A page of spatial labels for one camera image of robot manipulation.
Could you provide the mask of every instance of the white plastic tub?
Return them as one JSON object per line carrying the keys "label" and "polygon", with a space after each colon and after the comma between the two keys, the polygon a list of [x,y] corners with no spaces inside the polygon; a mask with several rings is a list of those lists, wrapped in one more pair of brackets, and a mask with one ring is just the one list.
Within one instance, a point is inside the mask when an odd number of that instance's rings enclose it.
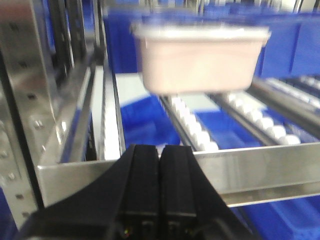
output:
{"label": "white plastic tub", "polygon": [[145,88],[158,95],[225,92],[252,82],[266,27],[135,24]]}

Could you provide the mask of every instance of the screw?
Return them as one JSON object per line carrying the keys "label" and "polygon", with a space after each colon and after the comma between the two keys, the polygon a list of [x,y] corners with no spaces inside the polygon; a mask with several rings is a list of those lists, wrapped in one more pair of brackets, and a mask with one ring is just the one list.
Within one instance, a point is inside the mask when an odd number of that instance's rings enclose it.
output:
{"label": "screw", "polygon": [[27,217],[30,216],[30,213],[24,211],[24,212],[22,213],[22,216],[23,216],[24,218],[27,218]]}
{"label": "screw", "polygon": [[37,130],[43,129],[45,127],[44,124],[42,123],[42,121],[40,121],[40,120],[34,121],[33,126]]}
{"label": "screw", "polygon": [[13,181],[13,180],[16,179],[16,175],[15,175],[13,172],[10,172],[10,173],[8,174],[8,178],[9,178],[10,181]]}
{"label": "screw", "polygon": [[18,200],[23,200],[25,197],[22,194],[16,194],[15,198]]}
{"label": "screw", "polygon": [[8,153],[6,151],[0,152],[0,159],[6,159],[8,157]]}

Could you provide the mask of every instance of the container lid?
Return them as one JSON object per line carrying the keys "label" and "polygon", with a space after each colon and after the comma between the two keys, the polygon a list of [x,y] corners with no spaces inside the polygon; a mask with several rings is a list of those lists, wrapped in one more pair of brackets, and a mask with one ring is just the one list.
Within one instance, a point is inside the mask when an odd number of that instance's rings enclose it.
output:
{"label": "container lid", "polygon": [[135,23],[133,34],[139,39],[154,40],[262,40],[271,35],[268,27],[232,26],[227,24],[154,25]]}

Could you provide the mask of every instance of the mounting hole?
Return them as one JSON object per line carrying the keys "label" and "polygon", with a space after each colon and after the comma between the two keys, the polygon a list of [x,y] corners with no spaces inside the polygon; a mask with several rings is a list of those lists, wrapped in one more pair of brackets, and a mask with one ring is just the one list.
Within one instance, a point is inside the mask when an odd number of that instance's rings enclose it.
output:
{"label": "mounting hole", "polygon": [[28,93],[26,96],[28,97],[29,100],[36,100],[37,99],[37,96],[33,93]]}
{"label": "mounting hole", "polygon": [[19,32],[19,27],[16,23],[14,22],[10,22],[9,23],[9,27],[13,32]]}
{"label": "mounting hole", "polygon": [[25,61],[19,61],[18,64],[23,69],[26,69],[28,67],[28,65]]}
{"label": "mounting hole", "polygon": [[27,218],[27,217],[30,216],[30,213],[24,211],[24,212],[22,212],[22,216],[23,216],[24,218]]}
{"label": "mounting hole", "polygon": [[16,194],[15,198],[18,200],[23,200],[25,197],[22,194]]}

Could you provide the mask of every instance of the blue bin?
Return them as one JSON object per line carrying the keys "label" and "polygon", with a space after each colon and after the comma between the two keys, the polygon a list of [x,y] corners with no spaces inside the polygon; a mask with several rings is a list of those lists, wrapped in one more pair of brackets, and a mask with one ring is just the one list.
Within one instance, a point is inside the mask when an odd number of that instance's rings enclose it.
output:
{"label": "blue bin", "polygon": [[320,74],[320,14],[306,17],[296,43],[292,76]]}
{"label": "blue bin", "polygon": [[0,188],[0,239],[12,240],[17,231],[5,195]]}
{"label": "blue bin", "polygon": [[53,27],[52,27],[51,18],[50,18],[48,0],[42,0],[42,3],[43,3],[43,9],[44,9],[45,28],[46,28],[48,44],[49,44],[50,51],[52,53],[54,53],[56,51],[55,50],[54,31],[53,31]]}
{"label": "blue bin", "polygon": [[108,62],[115,74],[136,73],[137,57],[132,21],[140,21],[149,12],[144,9],[110,9],[104,18]]}
{"label": "blue bin", "polygon": [[271,37],[261,50],[255,75],[262,78],[287,78],[291,76],[301,22],[299,14],[234,15],[226,19],[233,24],[267,26]]}
{"label": "blue bin", "polygon": [[82,1],[84,28],[90,31],[94,31],[95,29],[94,8],[92,1],[93,0]]}
{"label": "blue bin", "polygon": [[[158,3],[163,6],[168,6],[171,0],[159,0]],[[184,5],[184,0],[173,0],[175,7],[182,7]]]}
{"label": "blue bin", "polygon": [[271,7],[254,6],[245,4],[233,4],[230,5],[230,13],[236,15],[247,15],[247,14],[262,14],[262,13],[275,13],[276,11]]}
{"label": "blue bin", "polygon": [[156,96],[121,107],[126,147],[130,144],[179,145],[180,138]]}
{"label": "blue bin", "polygon": [[259,147],[260,143],[223,110],[195,113],[220,149]]}
{"label": "blue bin", "polygon": [[244,206],[264,240],[319,240],[320,208],[307,198]]}
{"label": "blue bin", "polygon": [[230,6],[216,6],[213,4],[203,7],[203,15],[206,17],[227,17],[230,14]]}

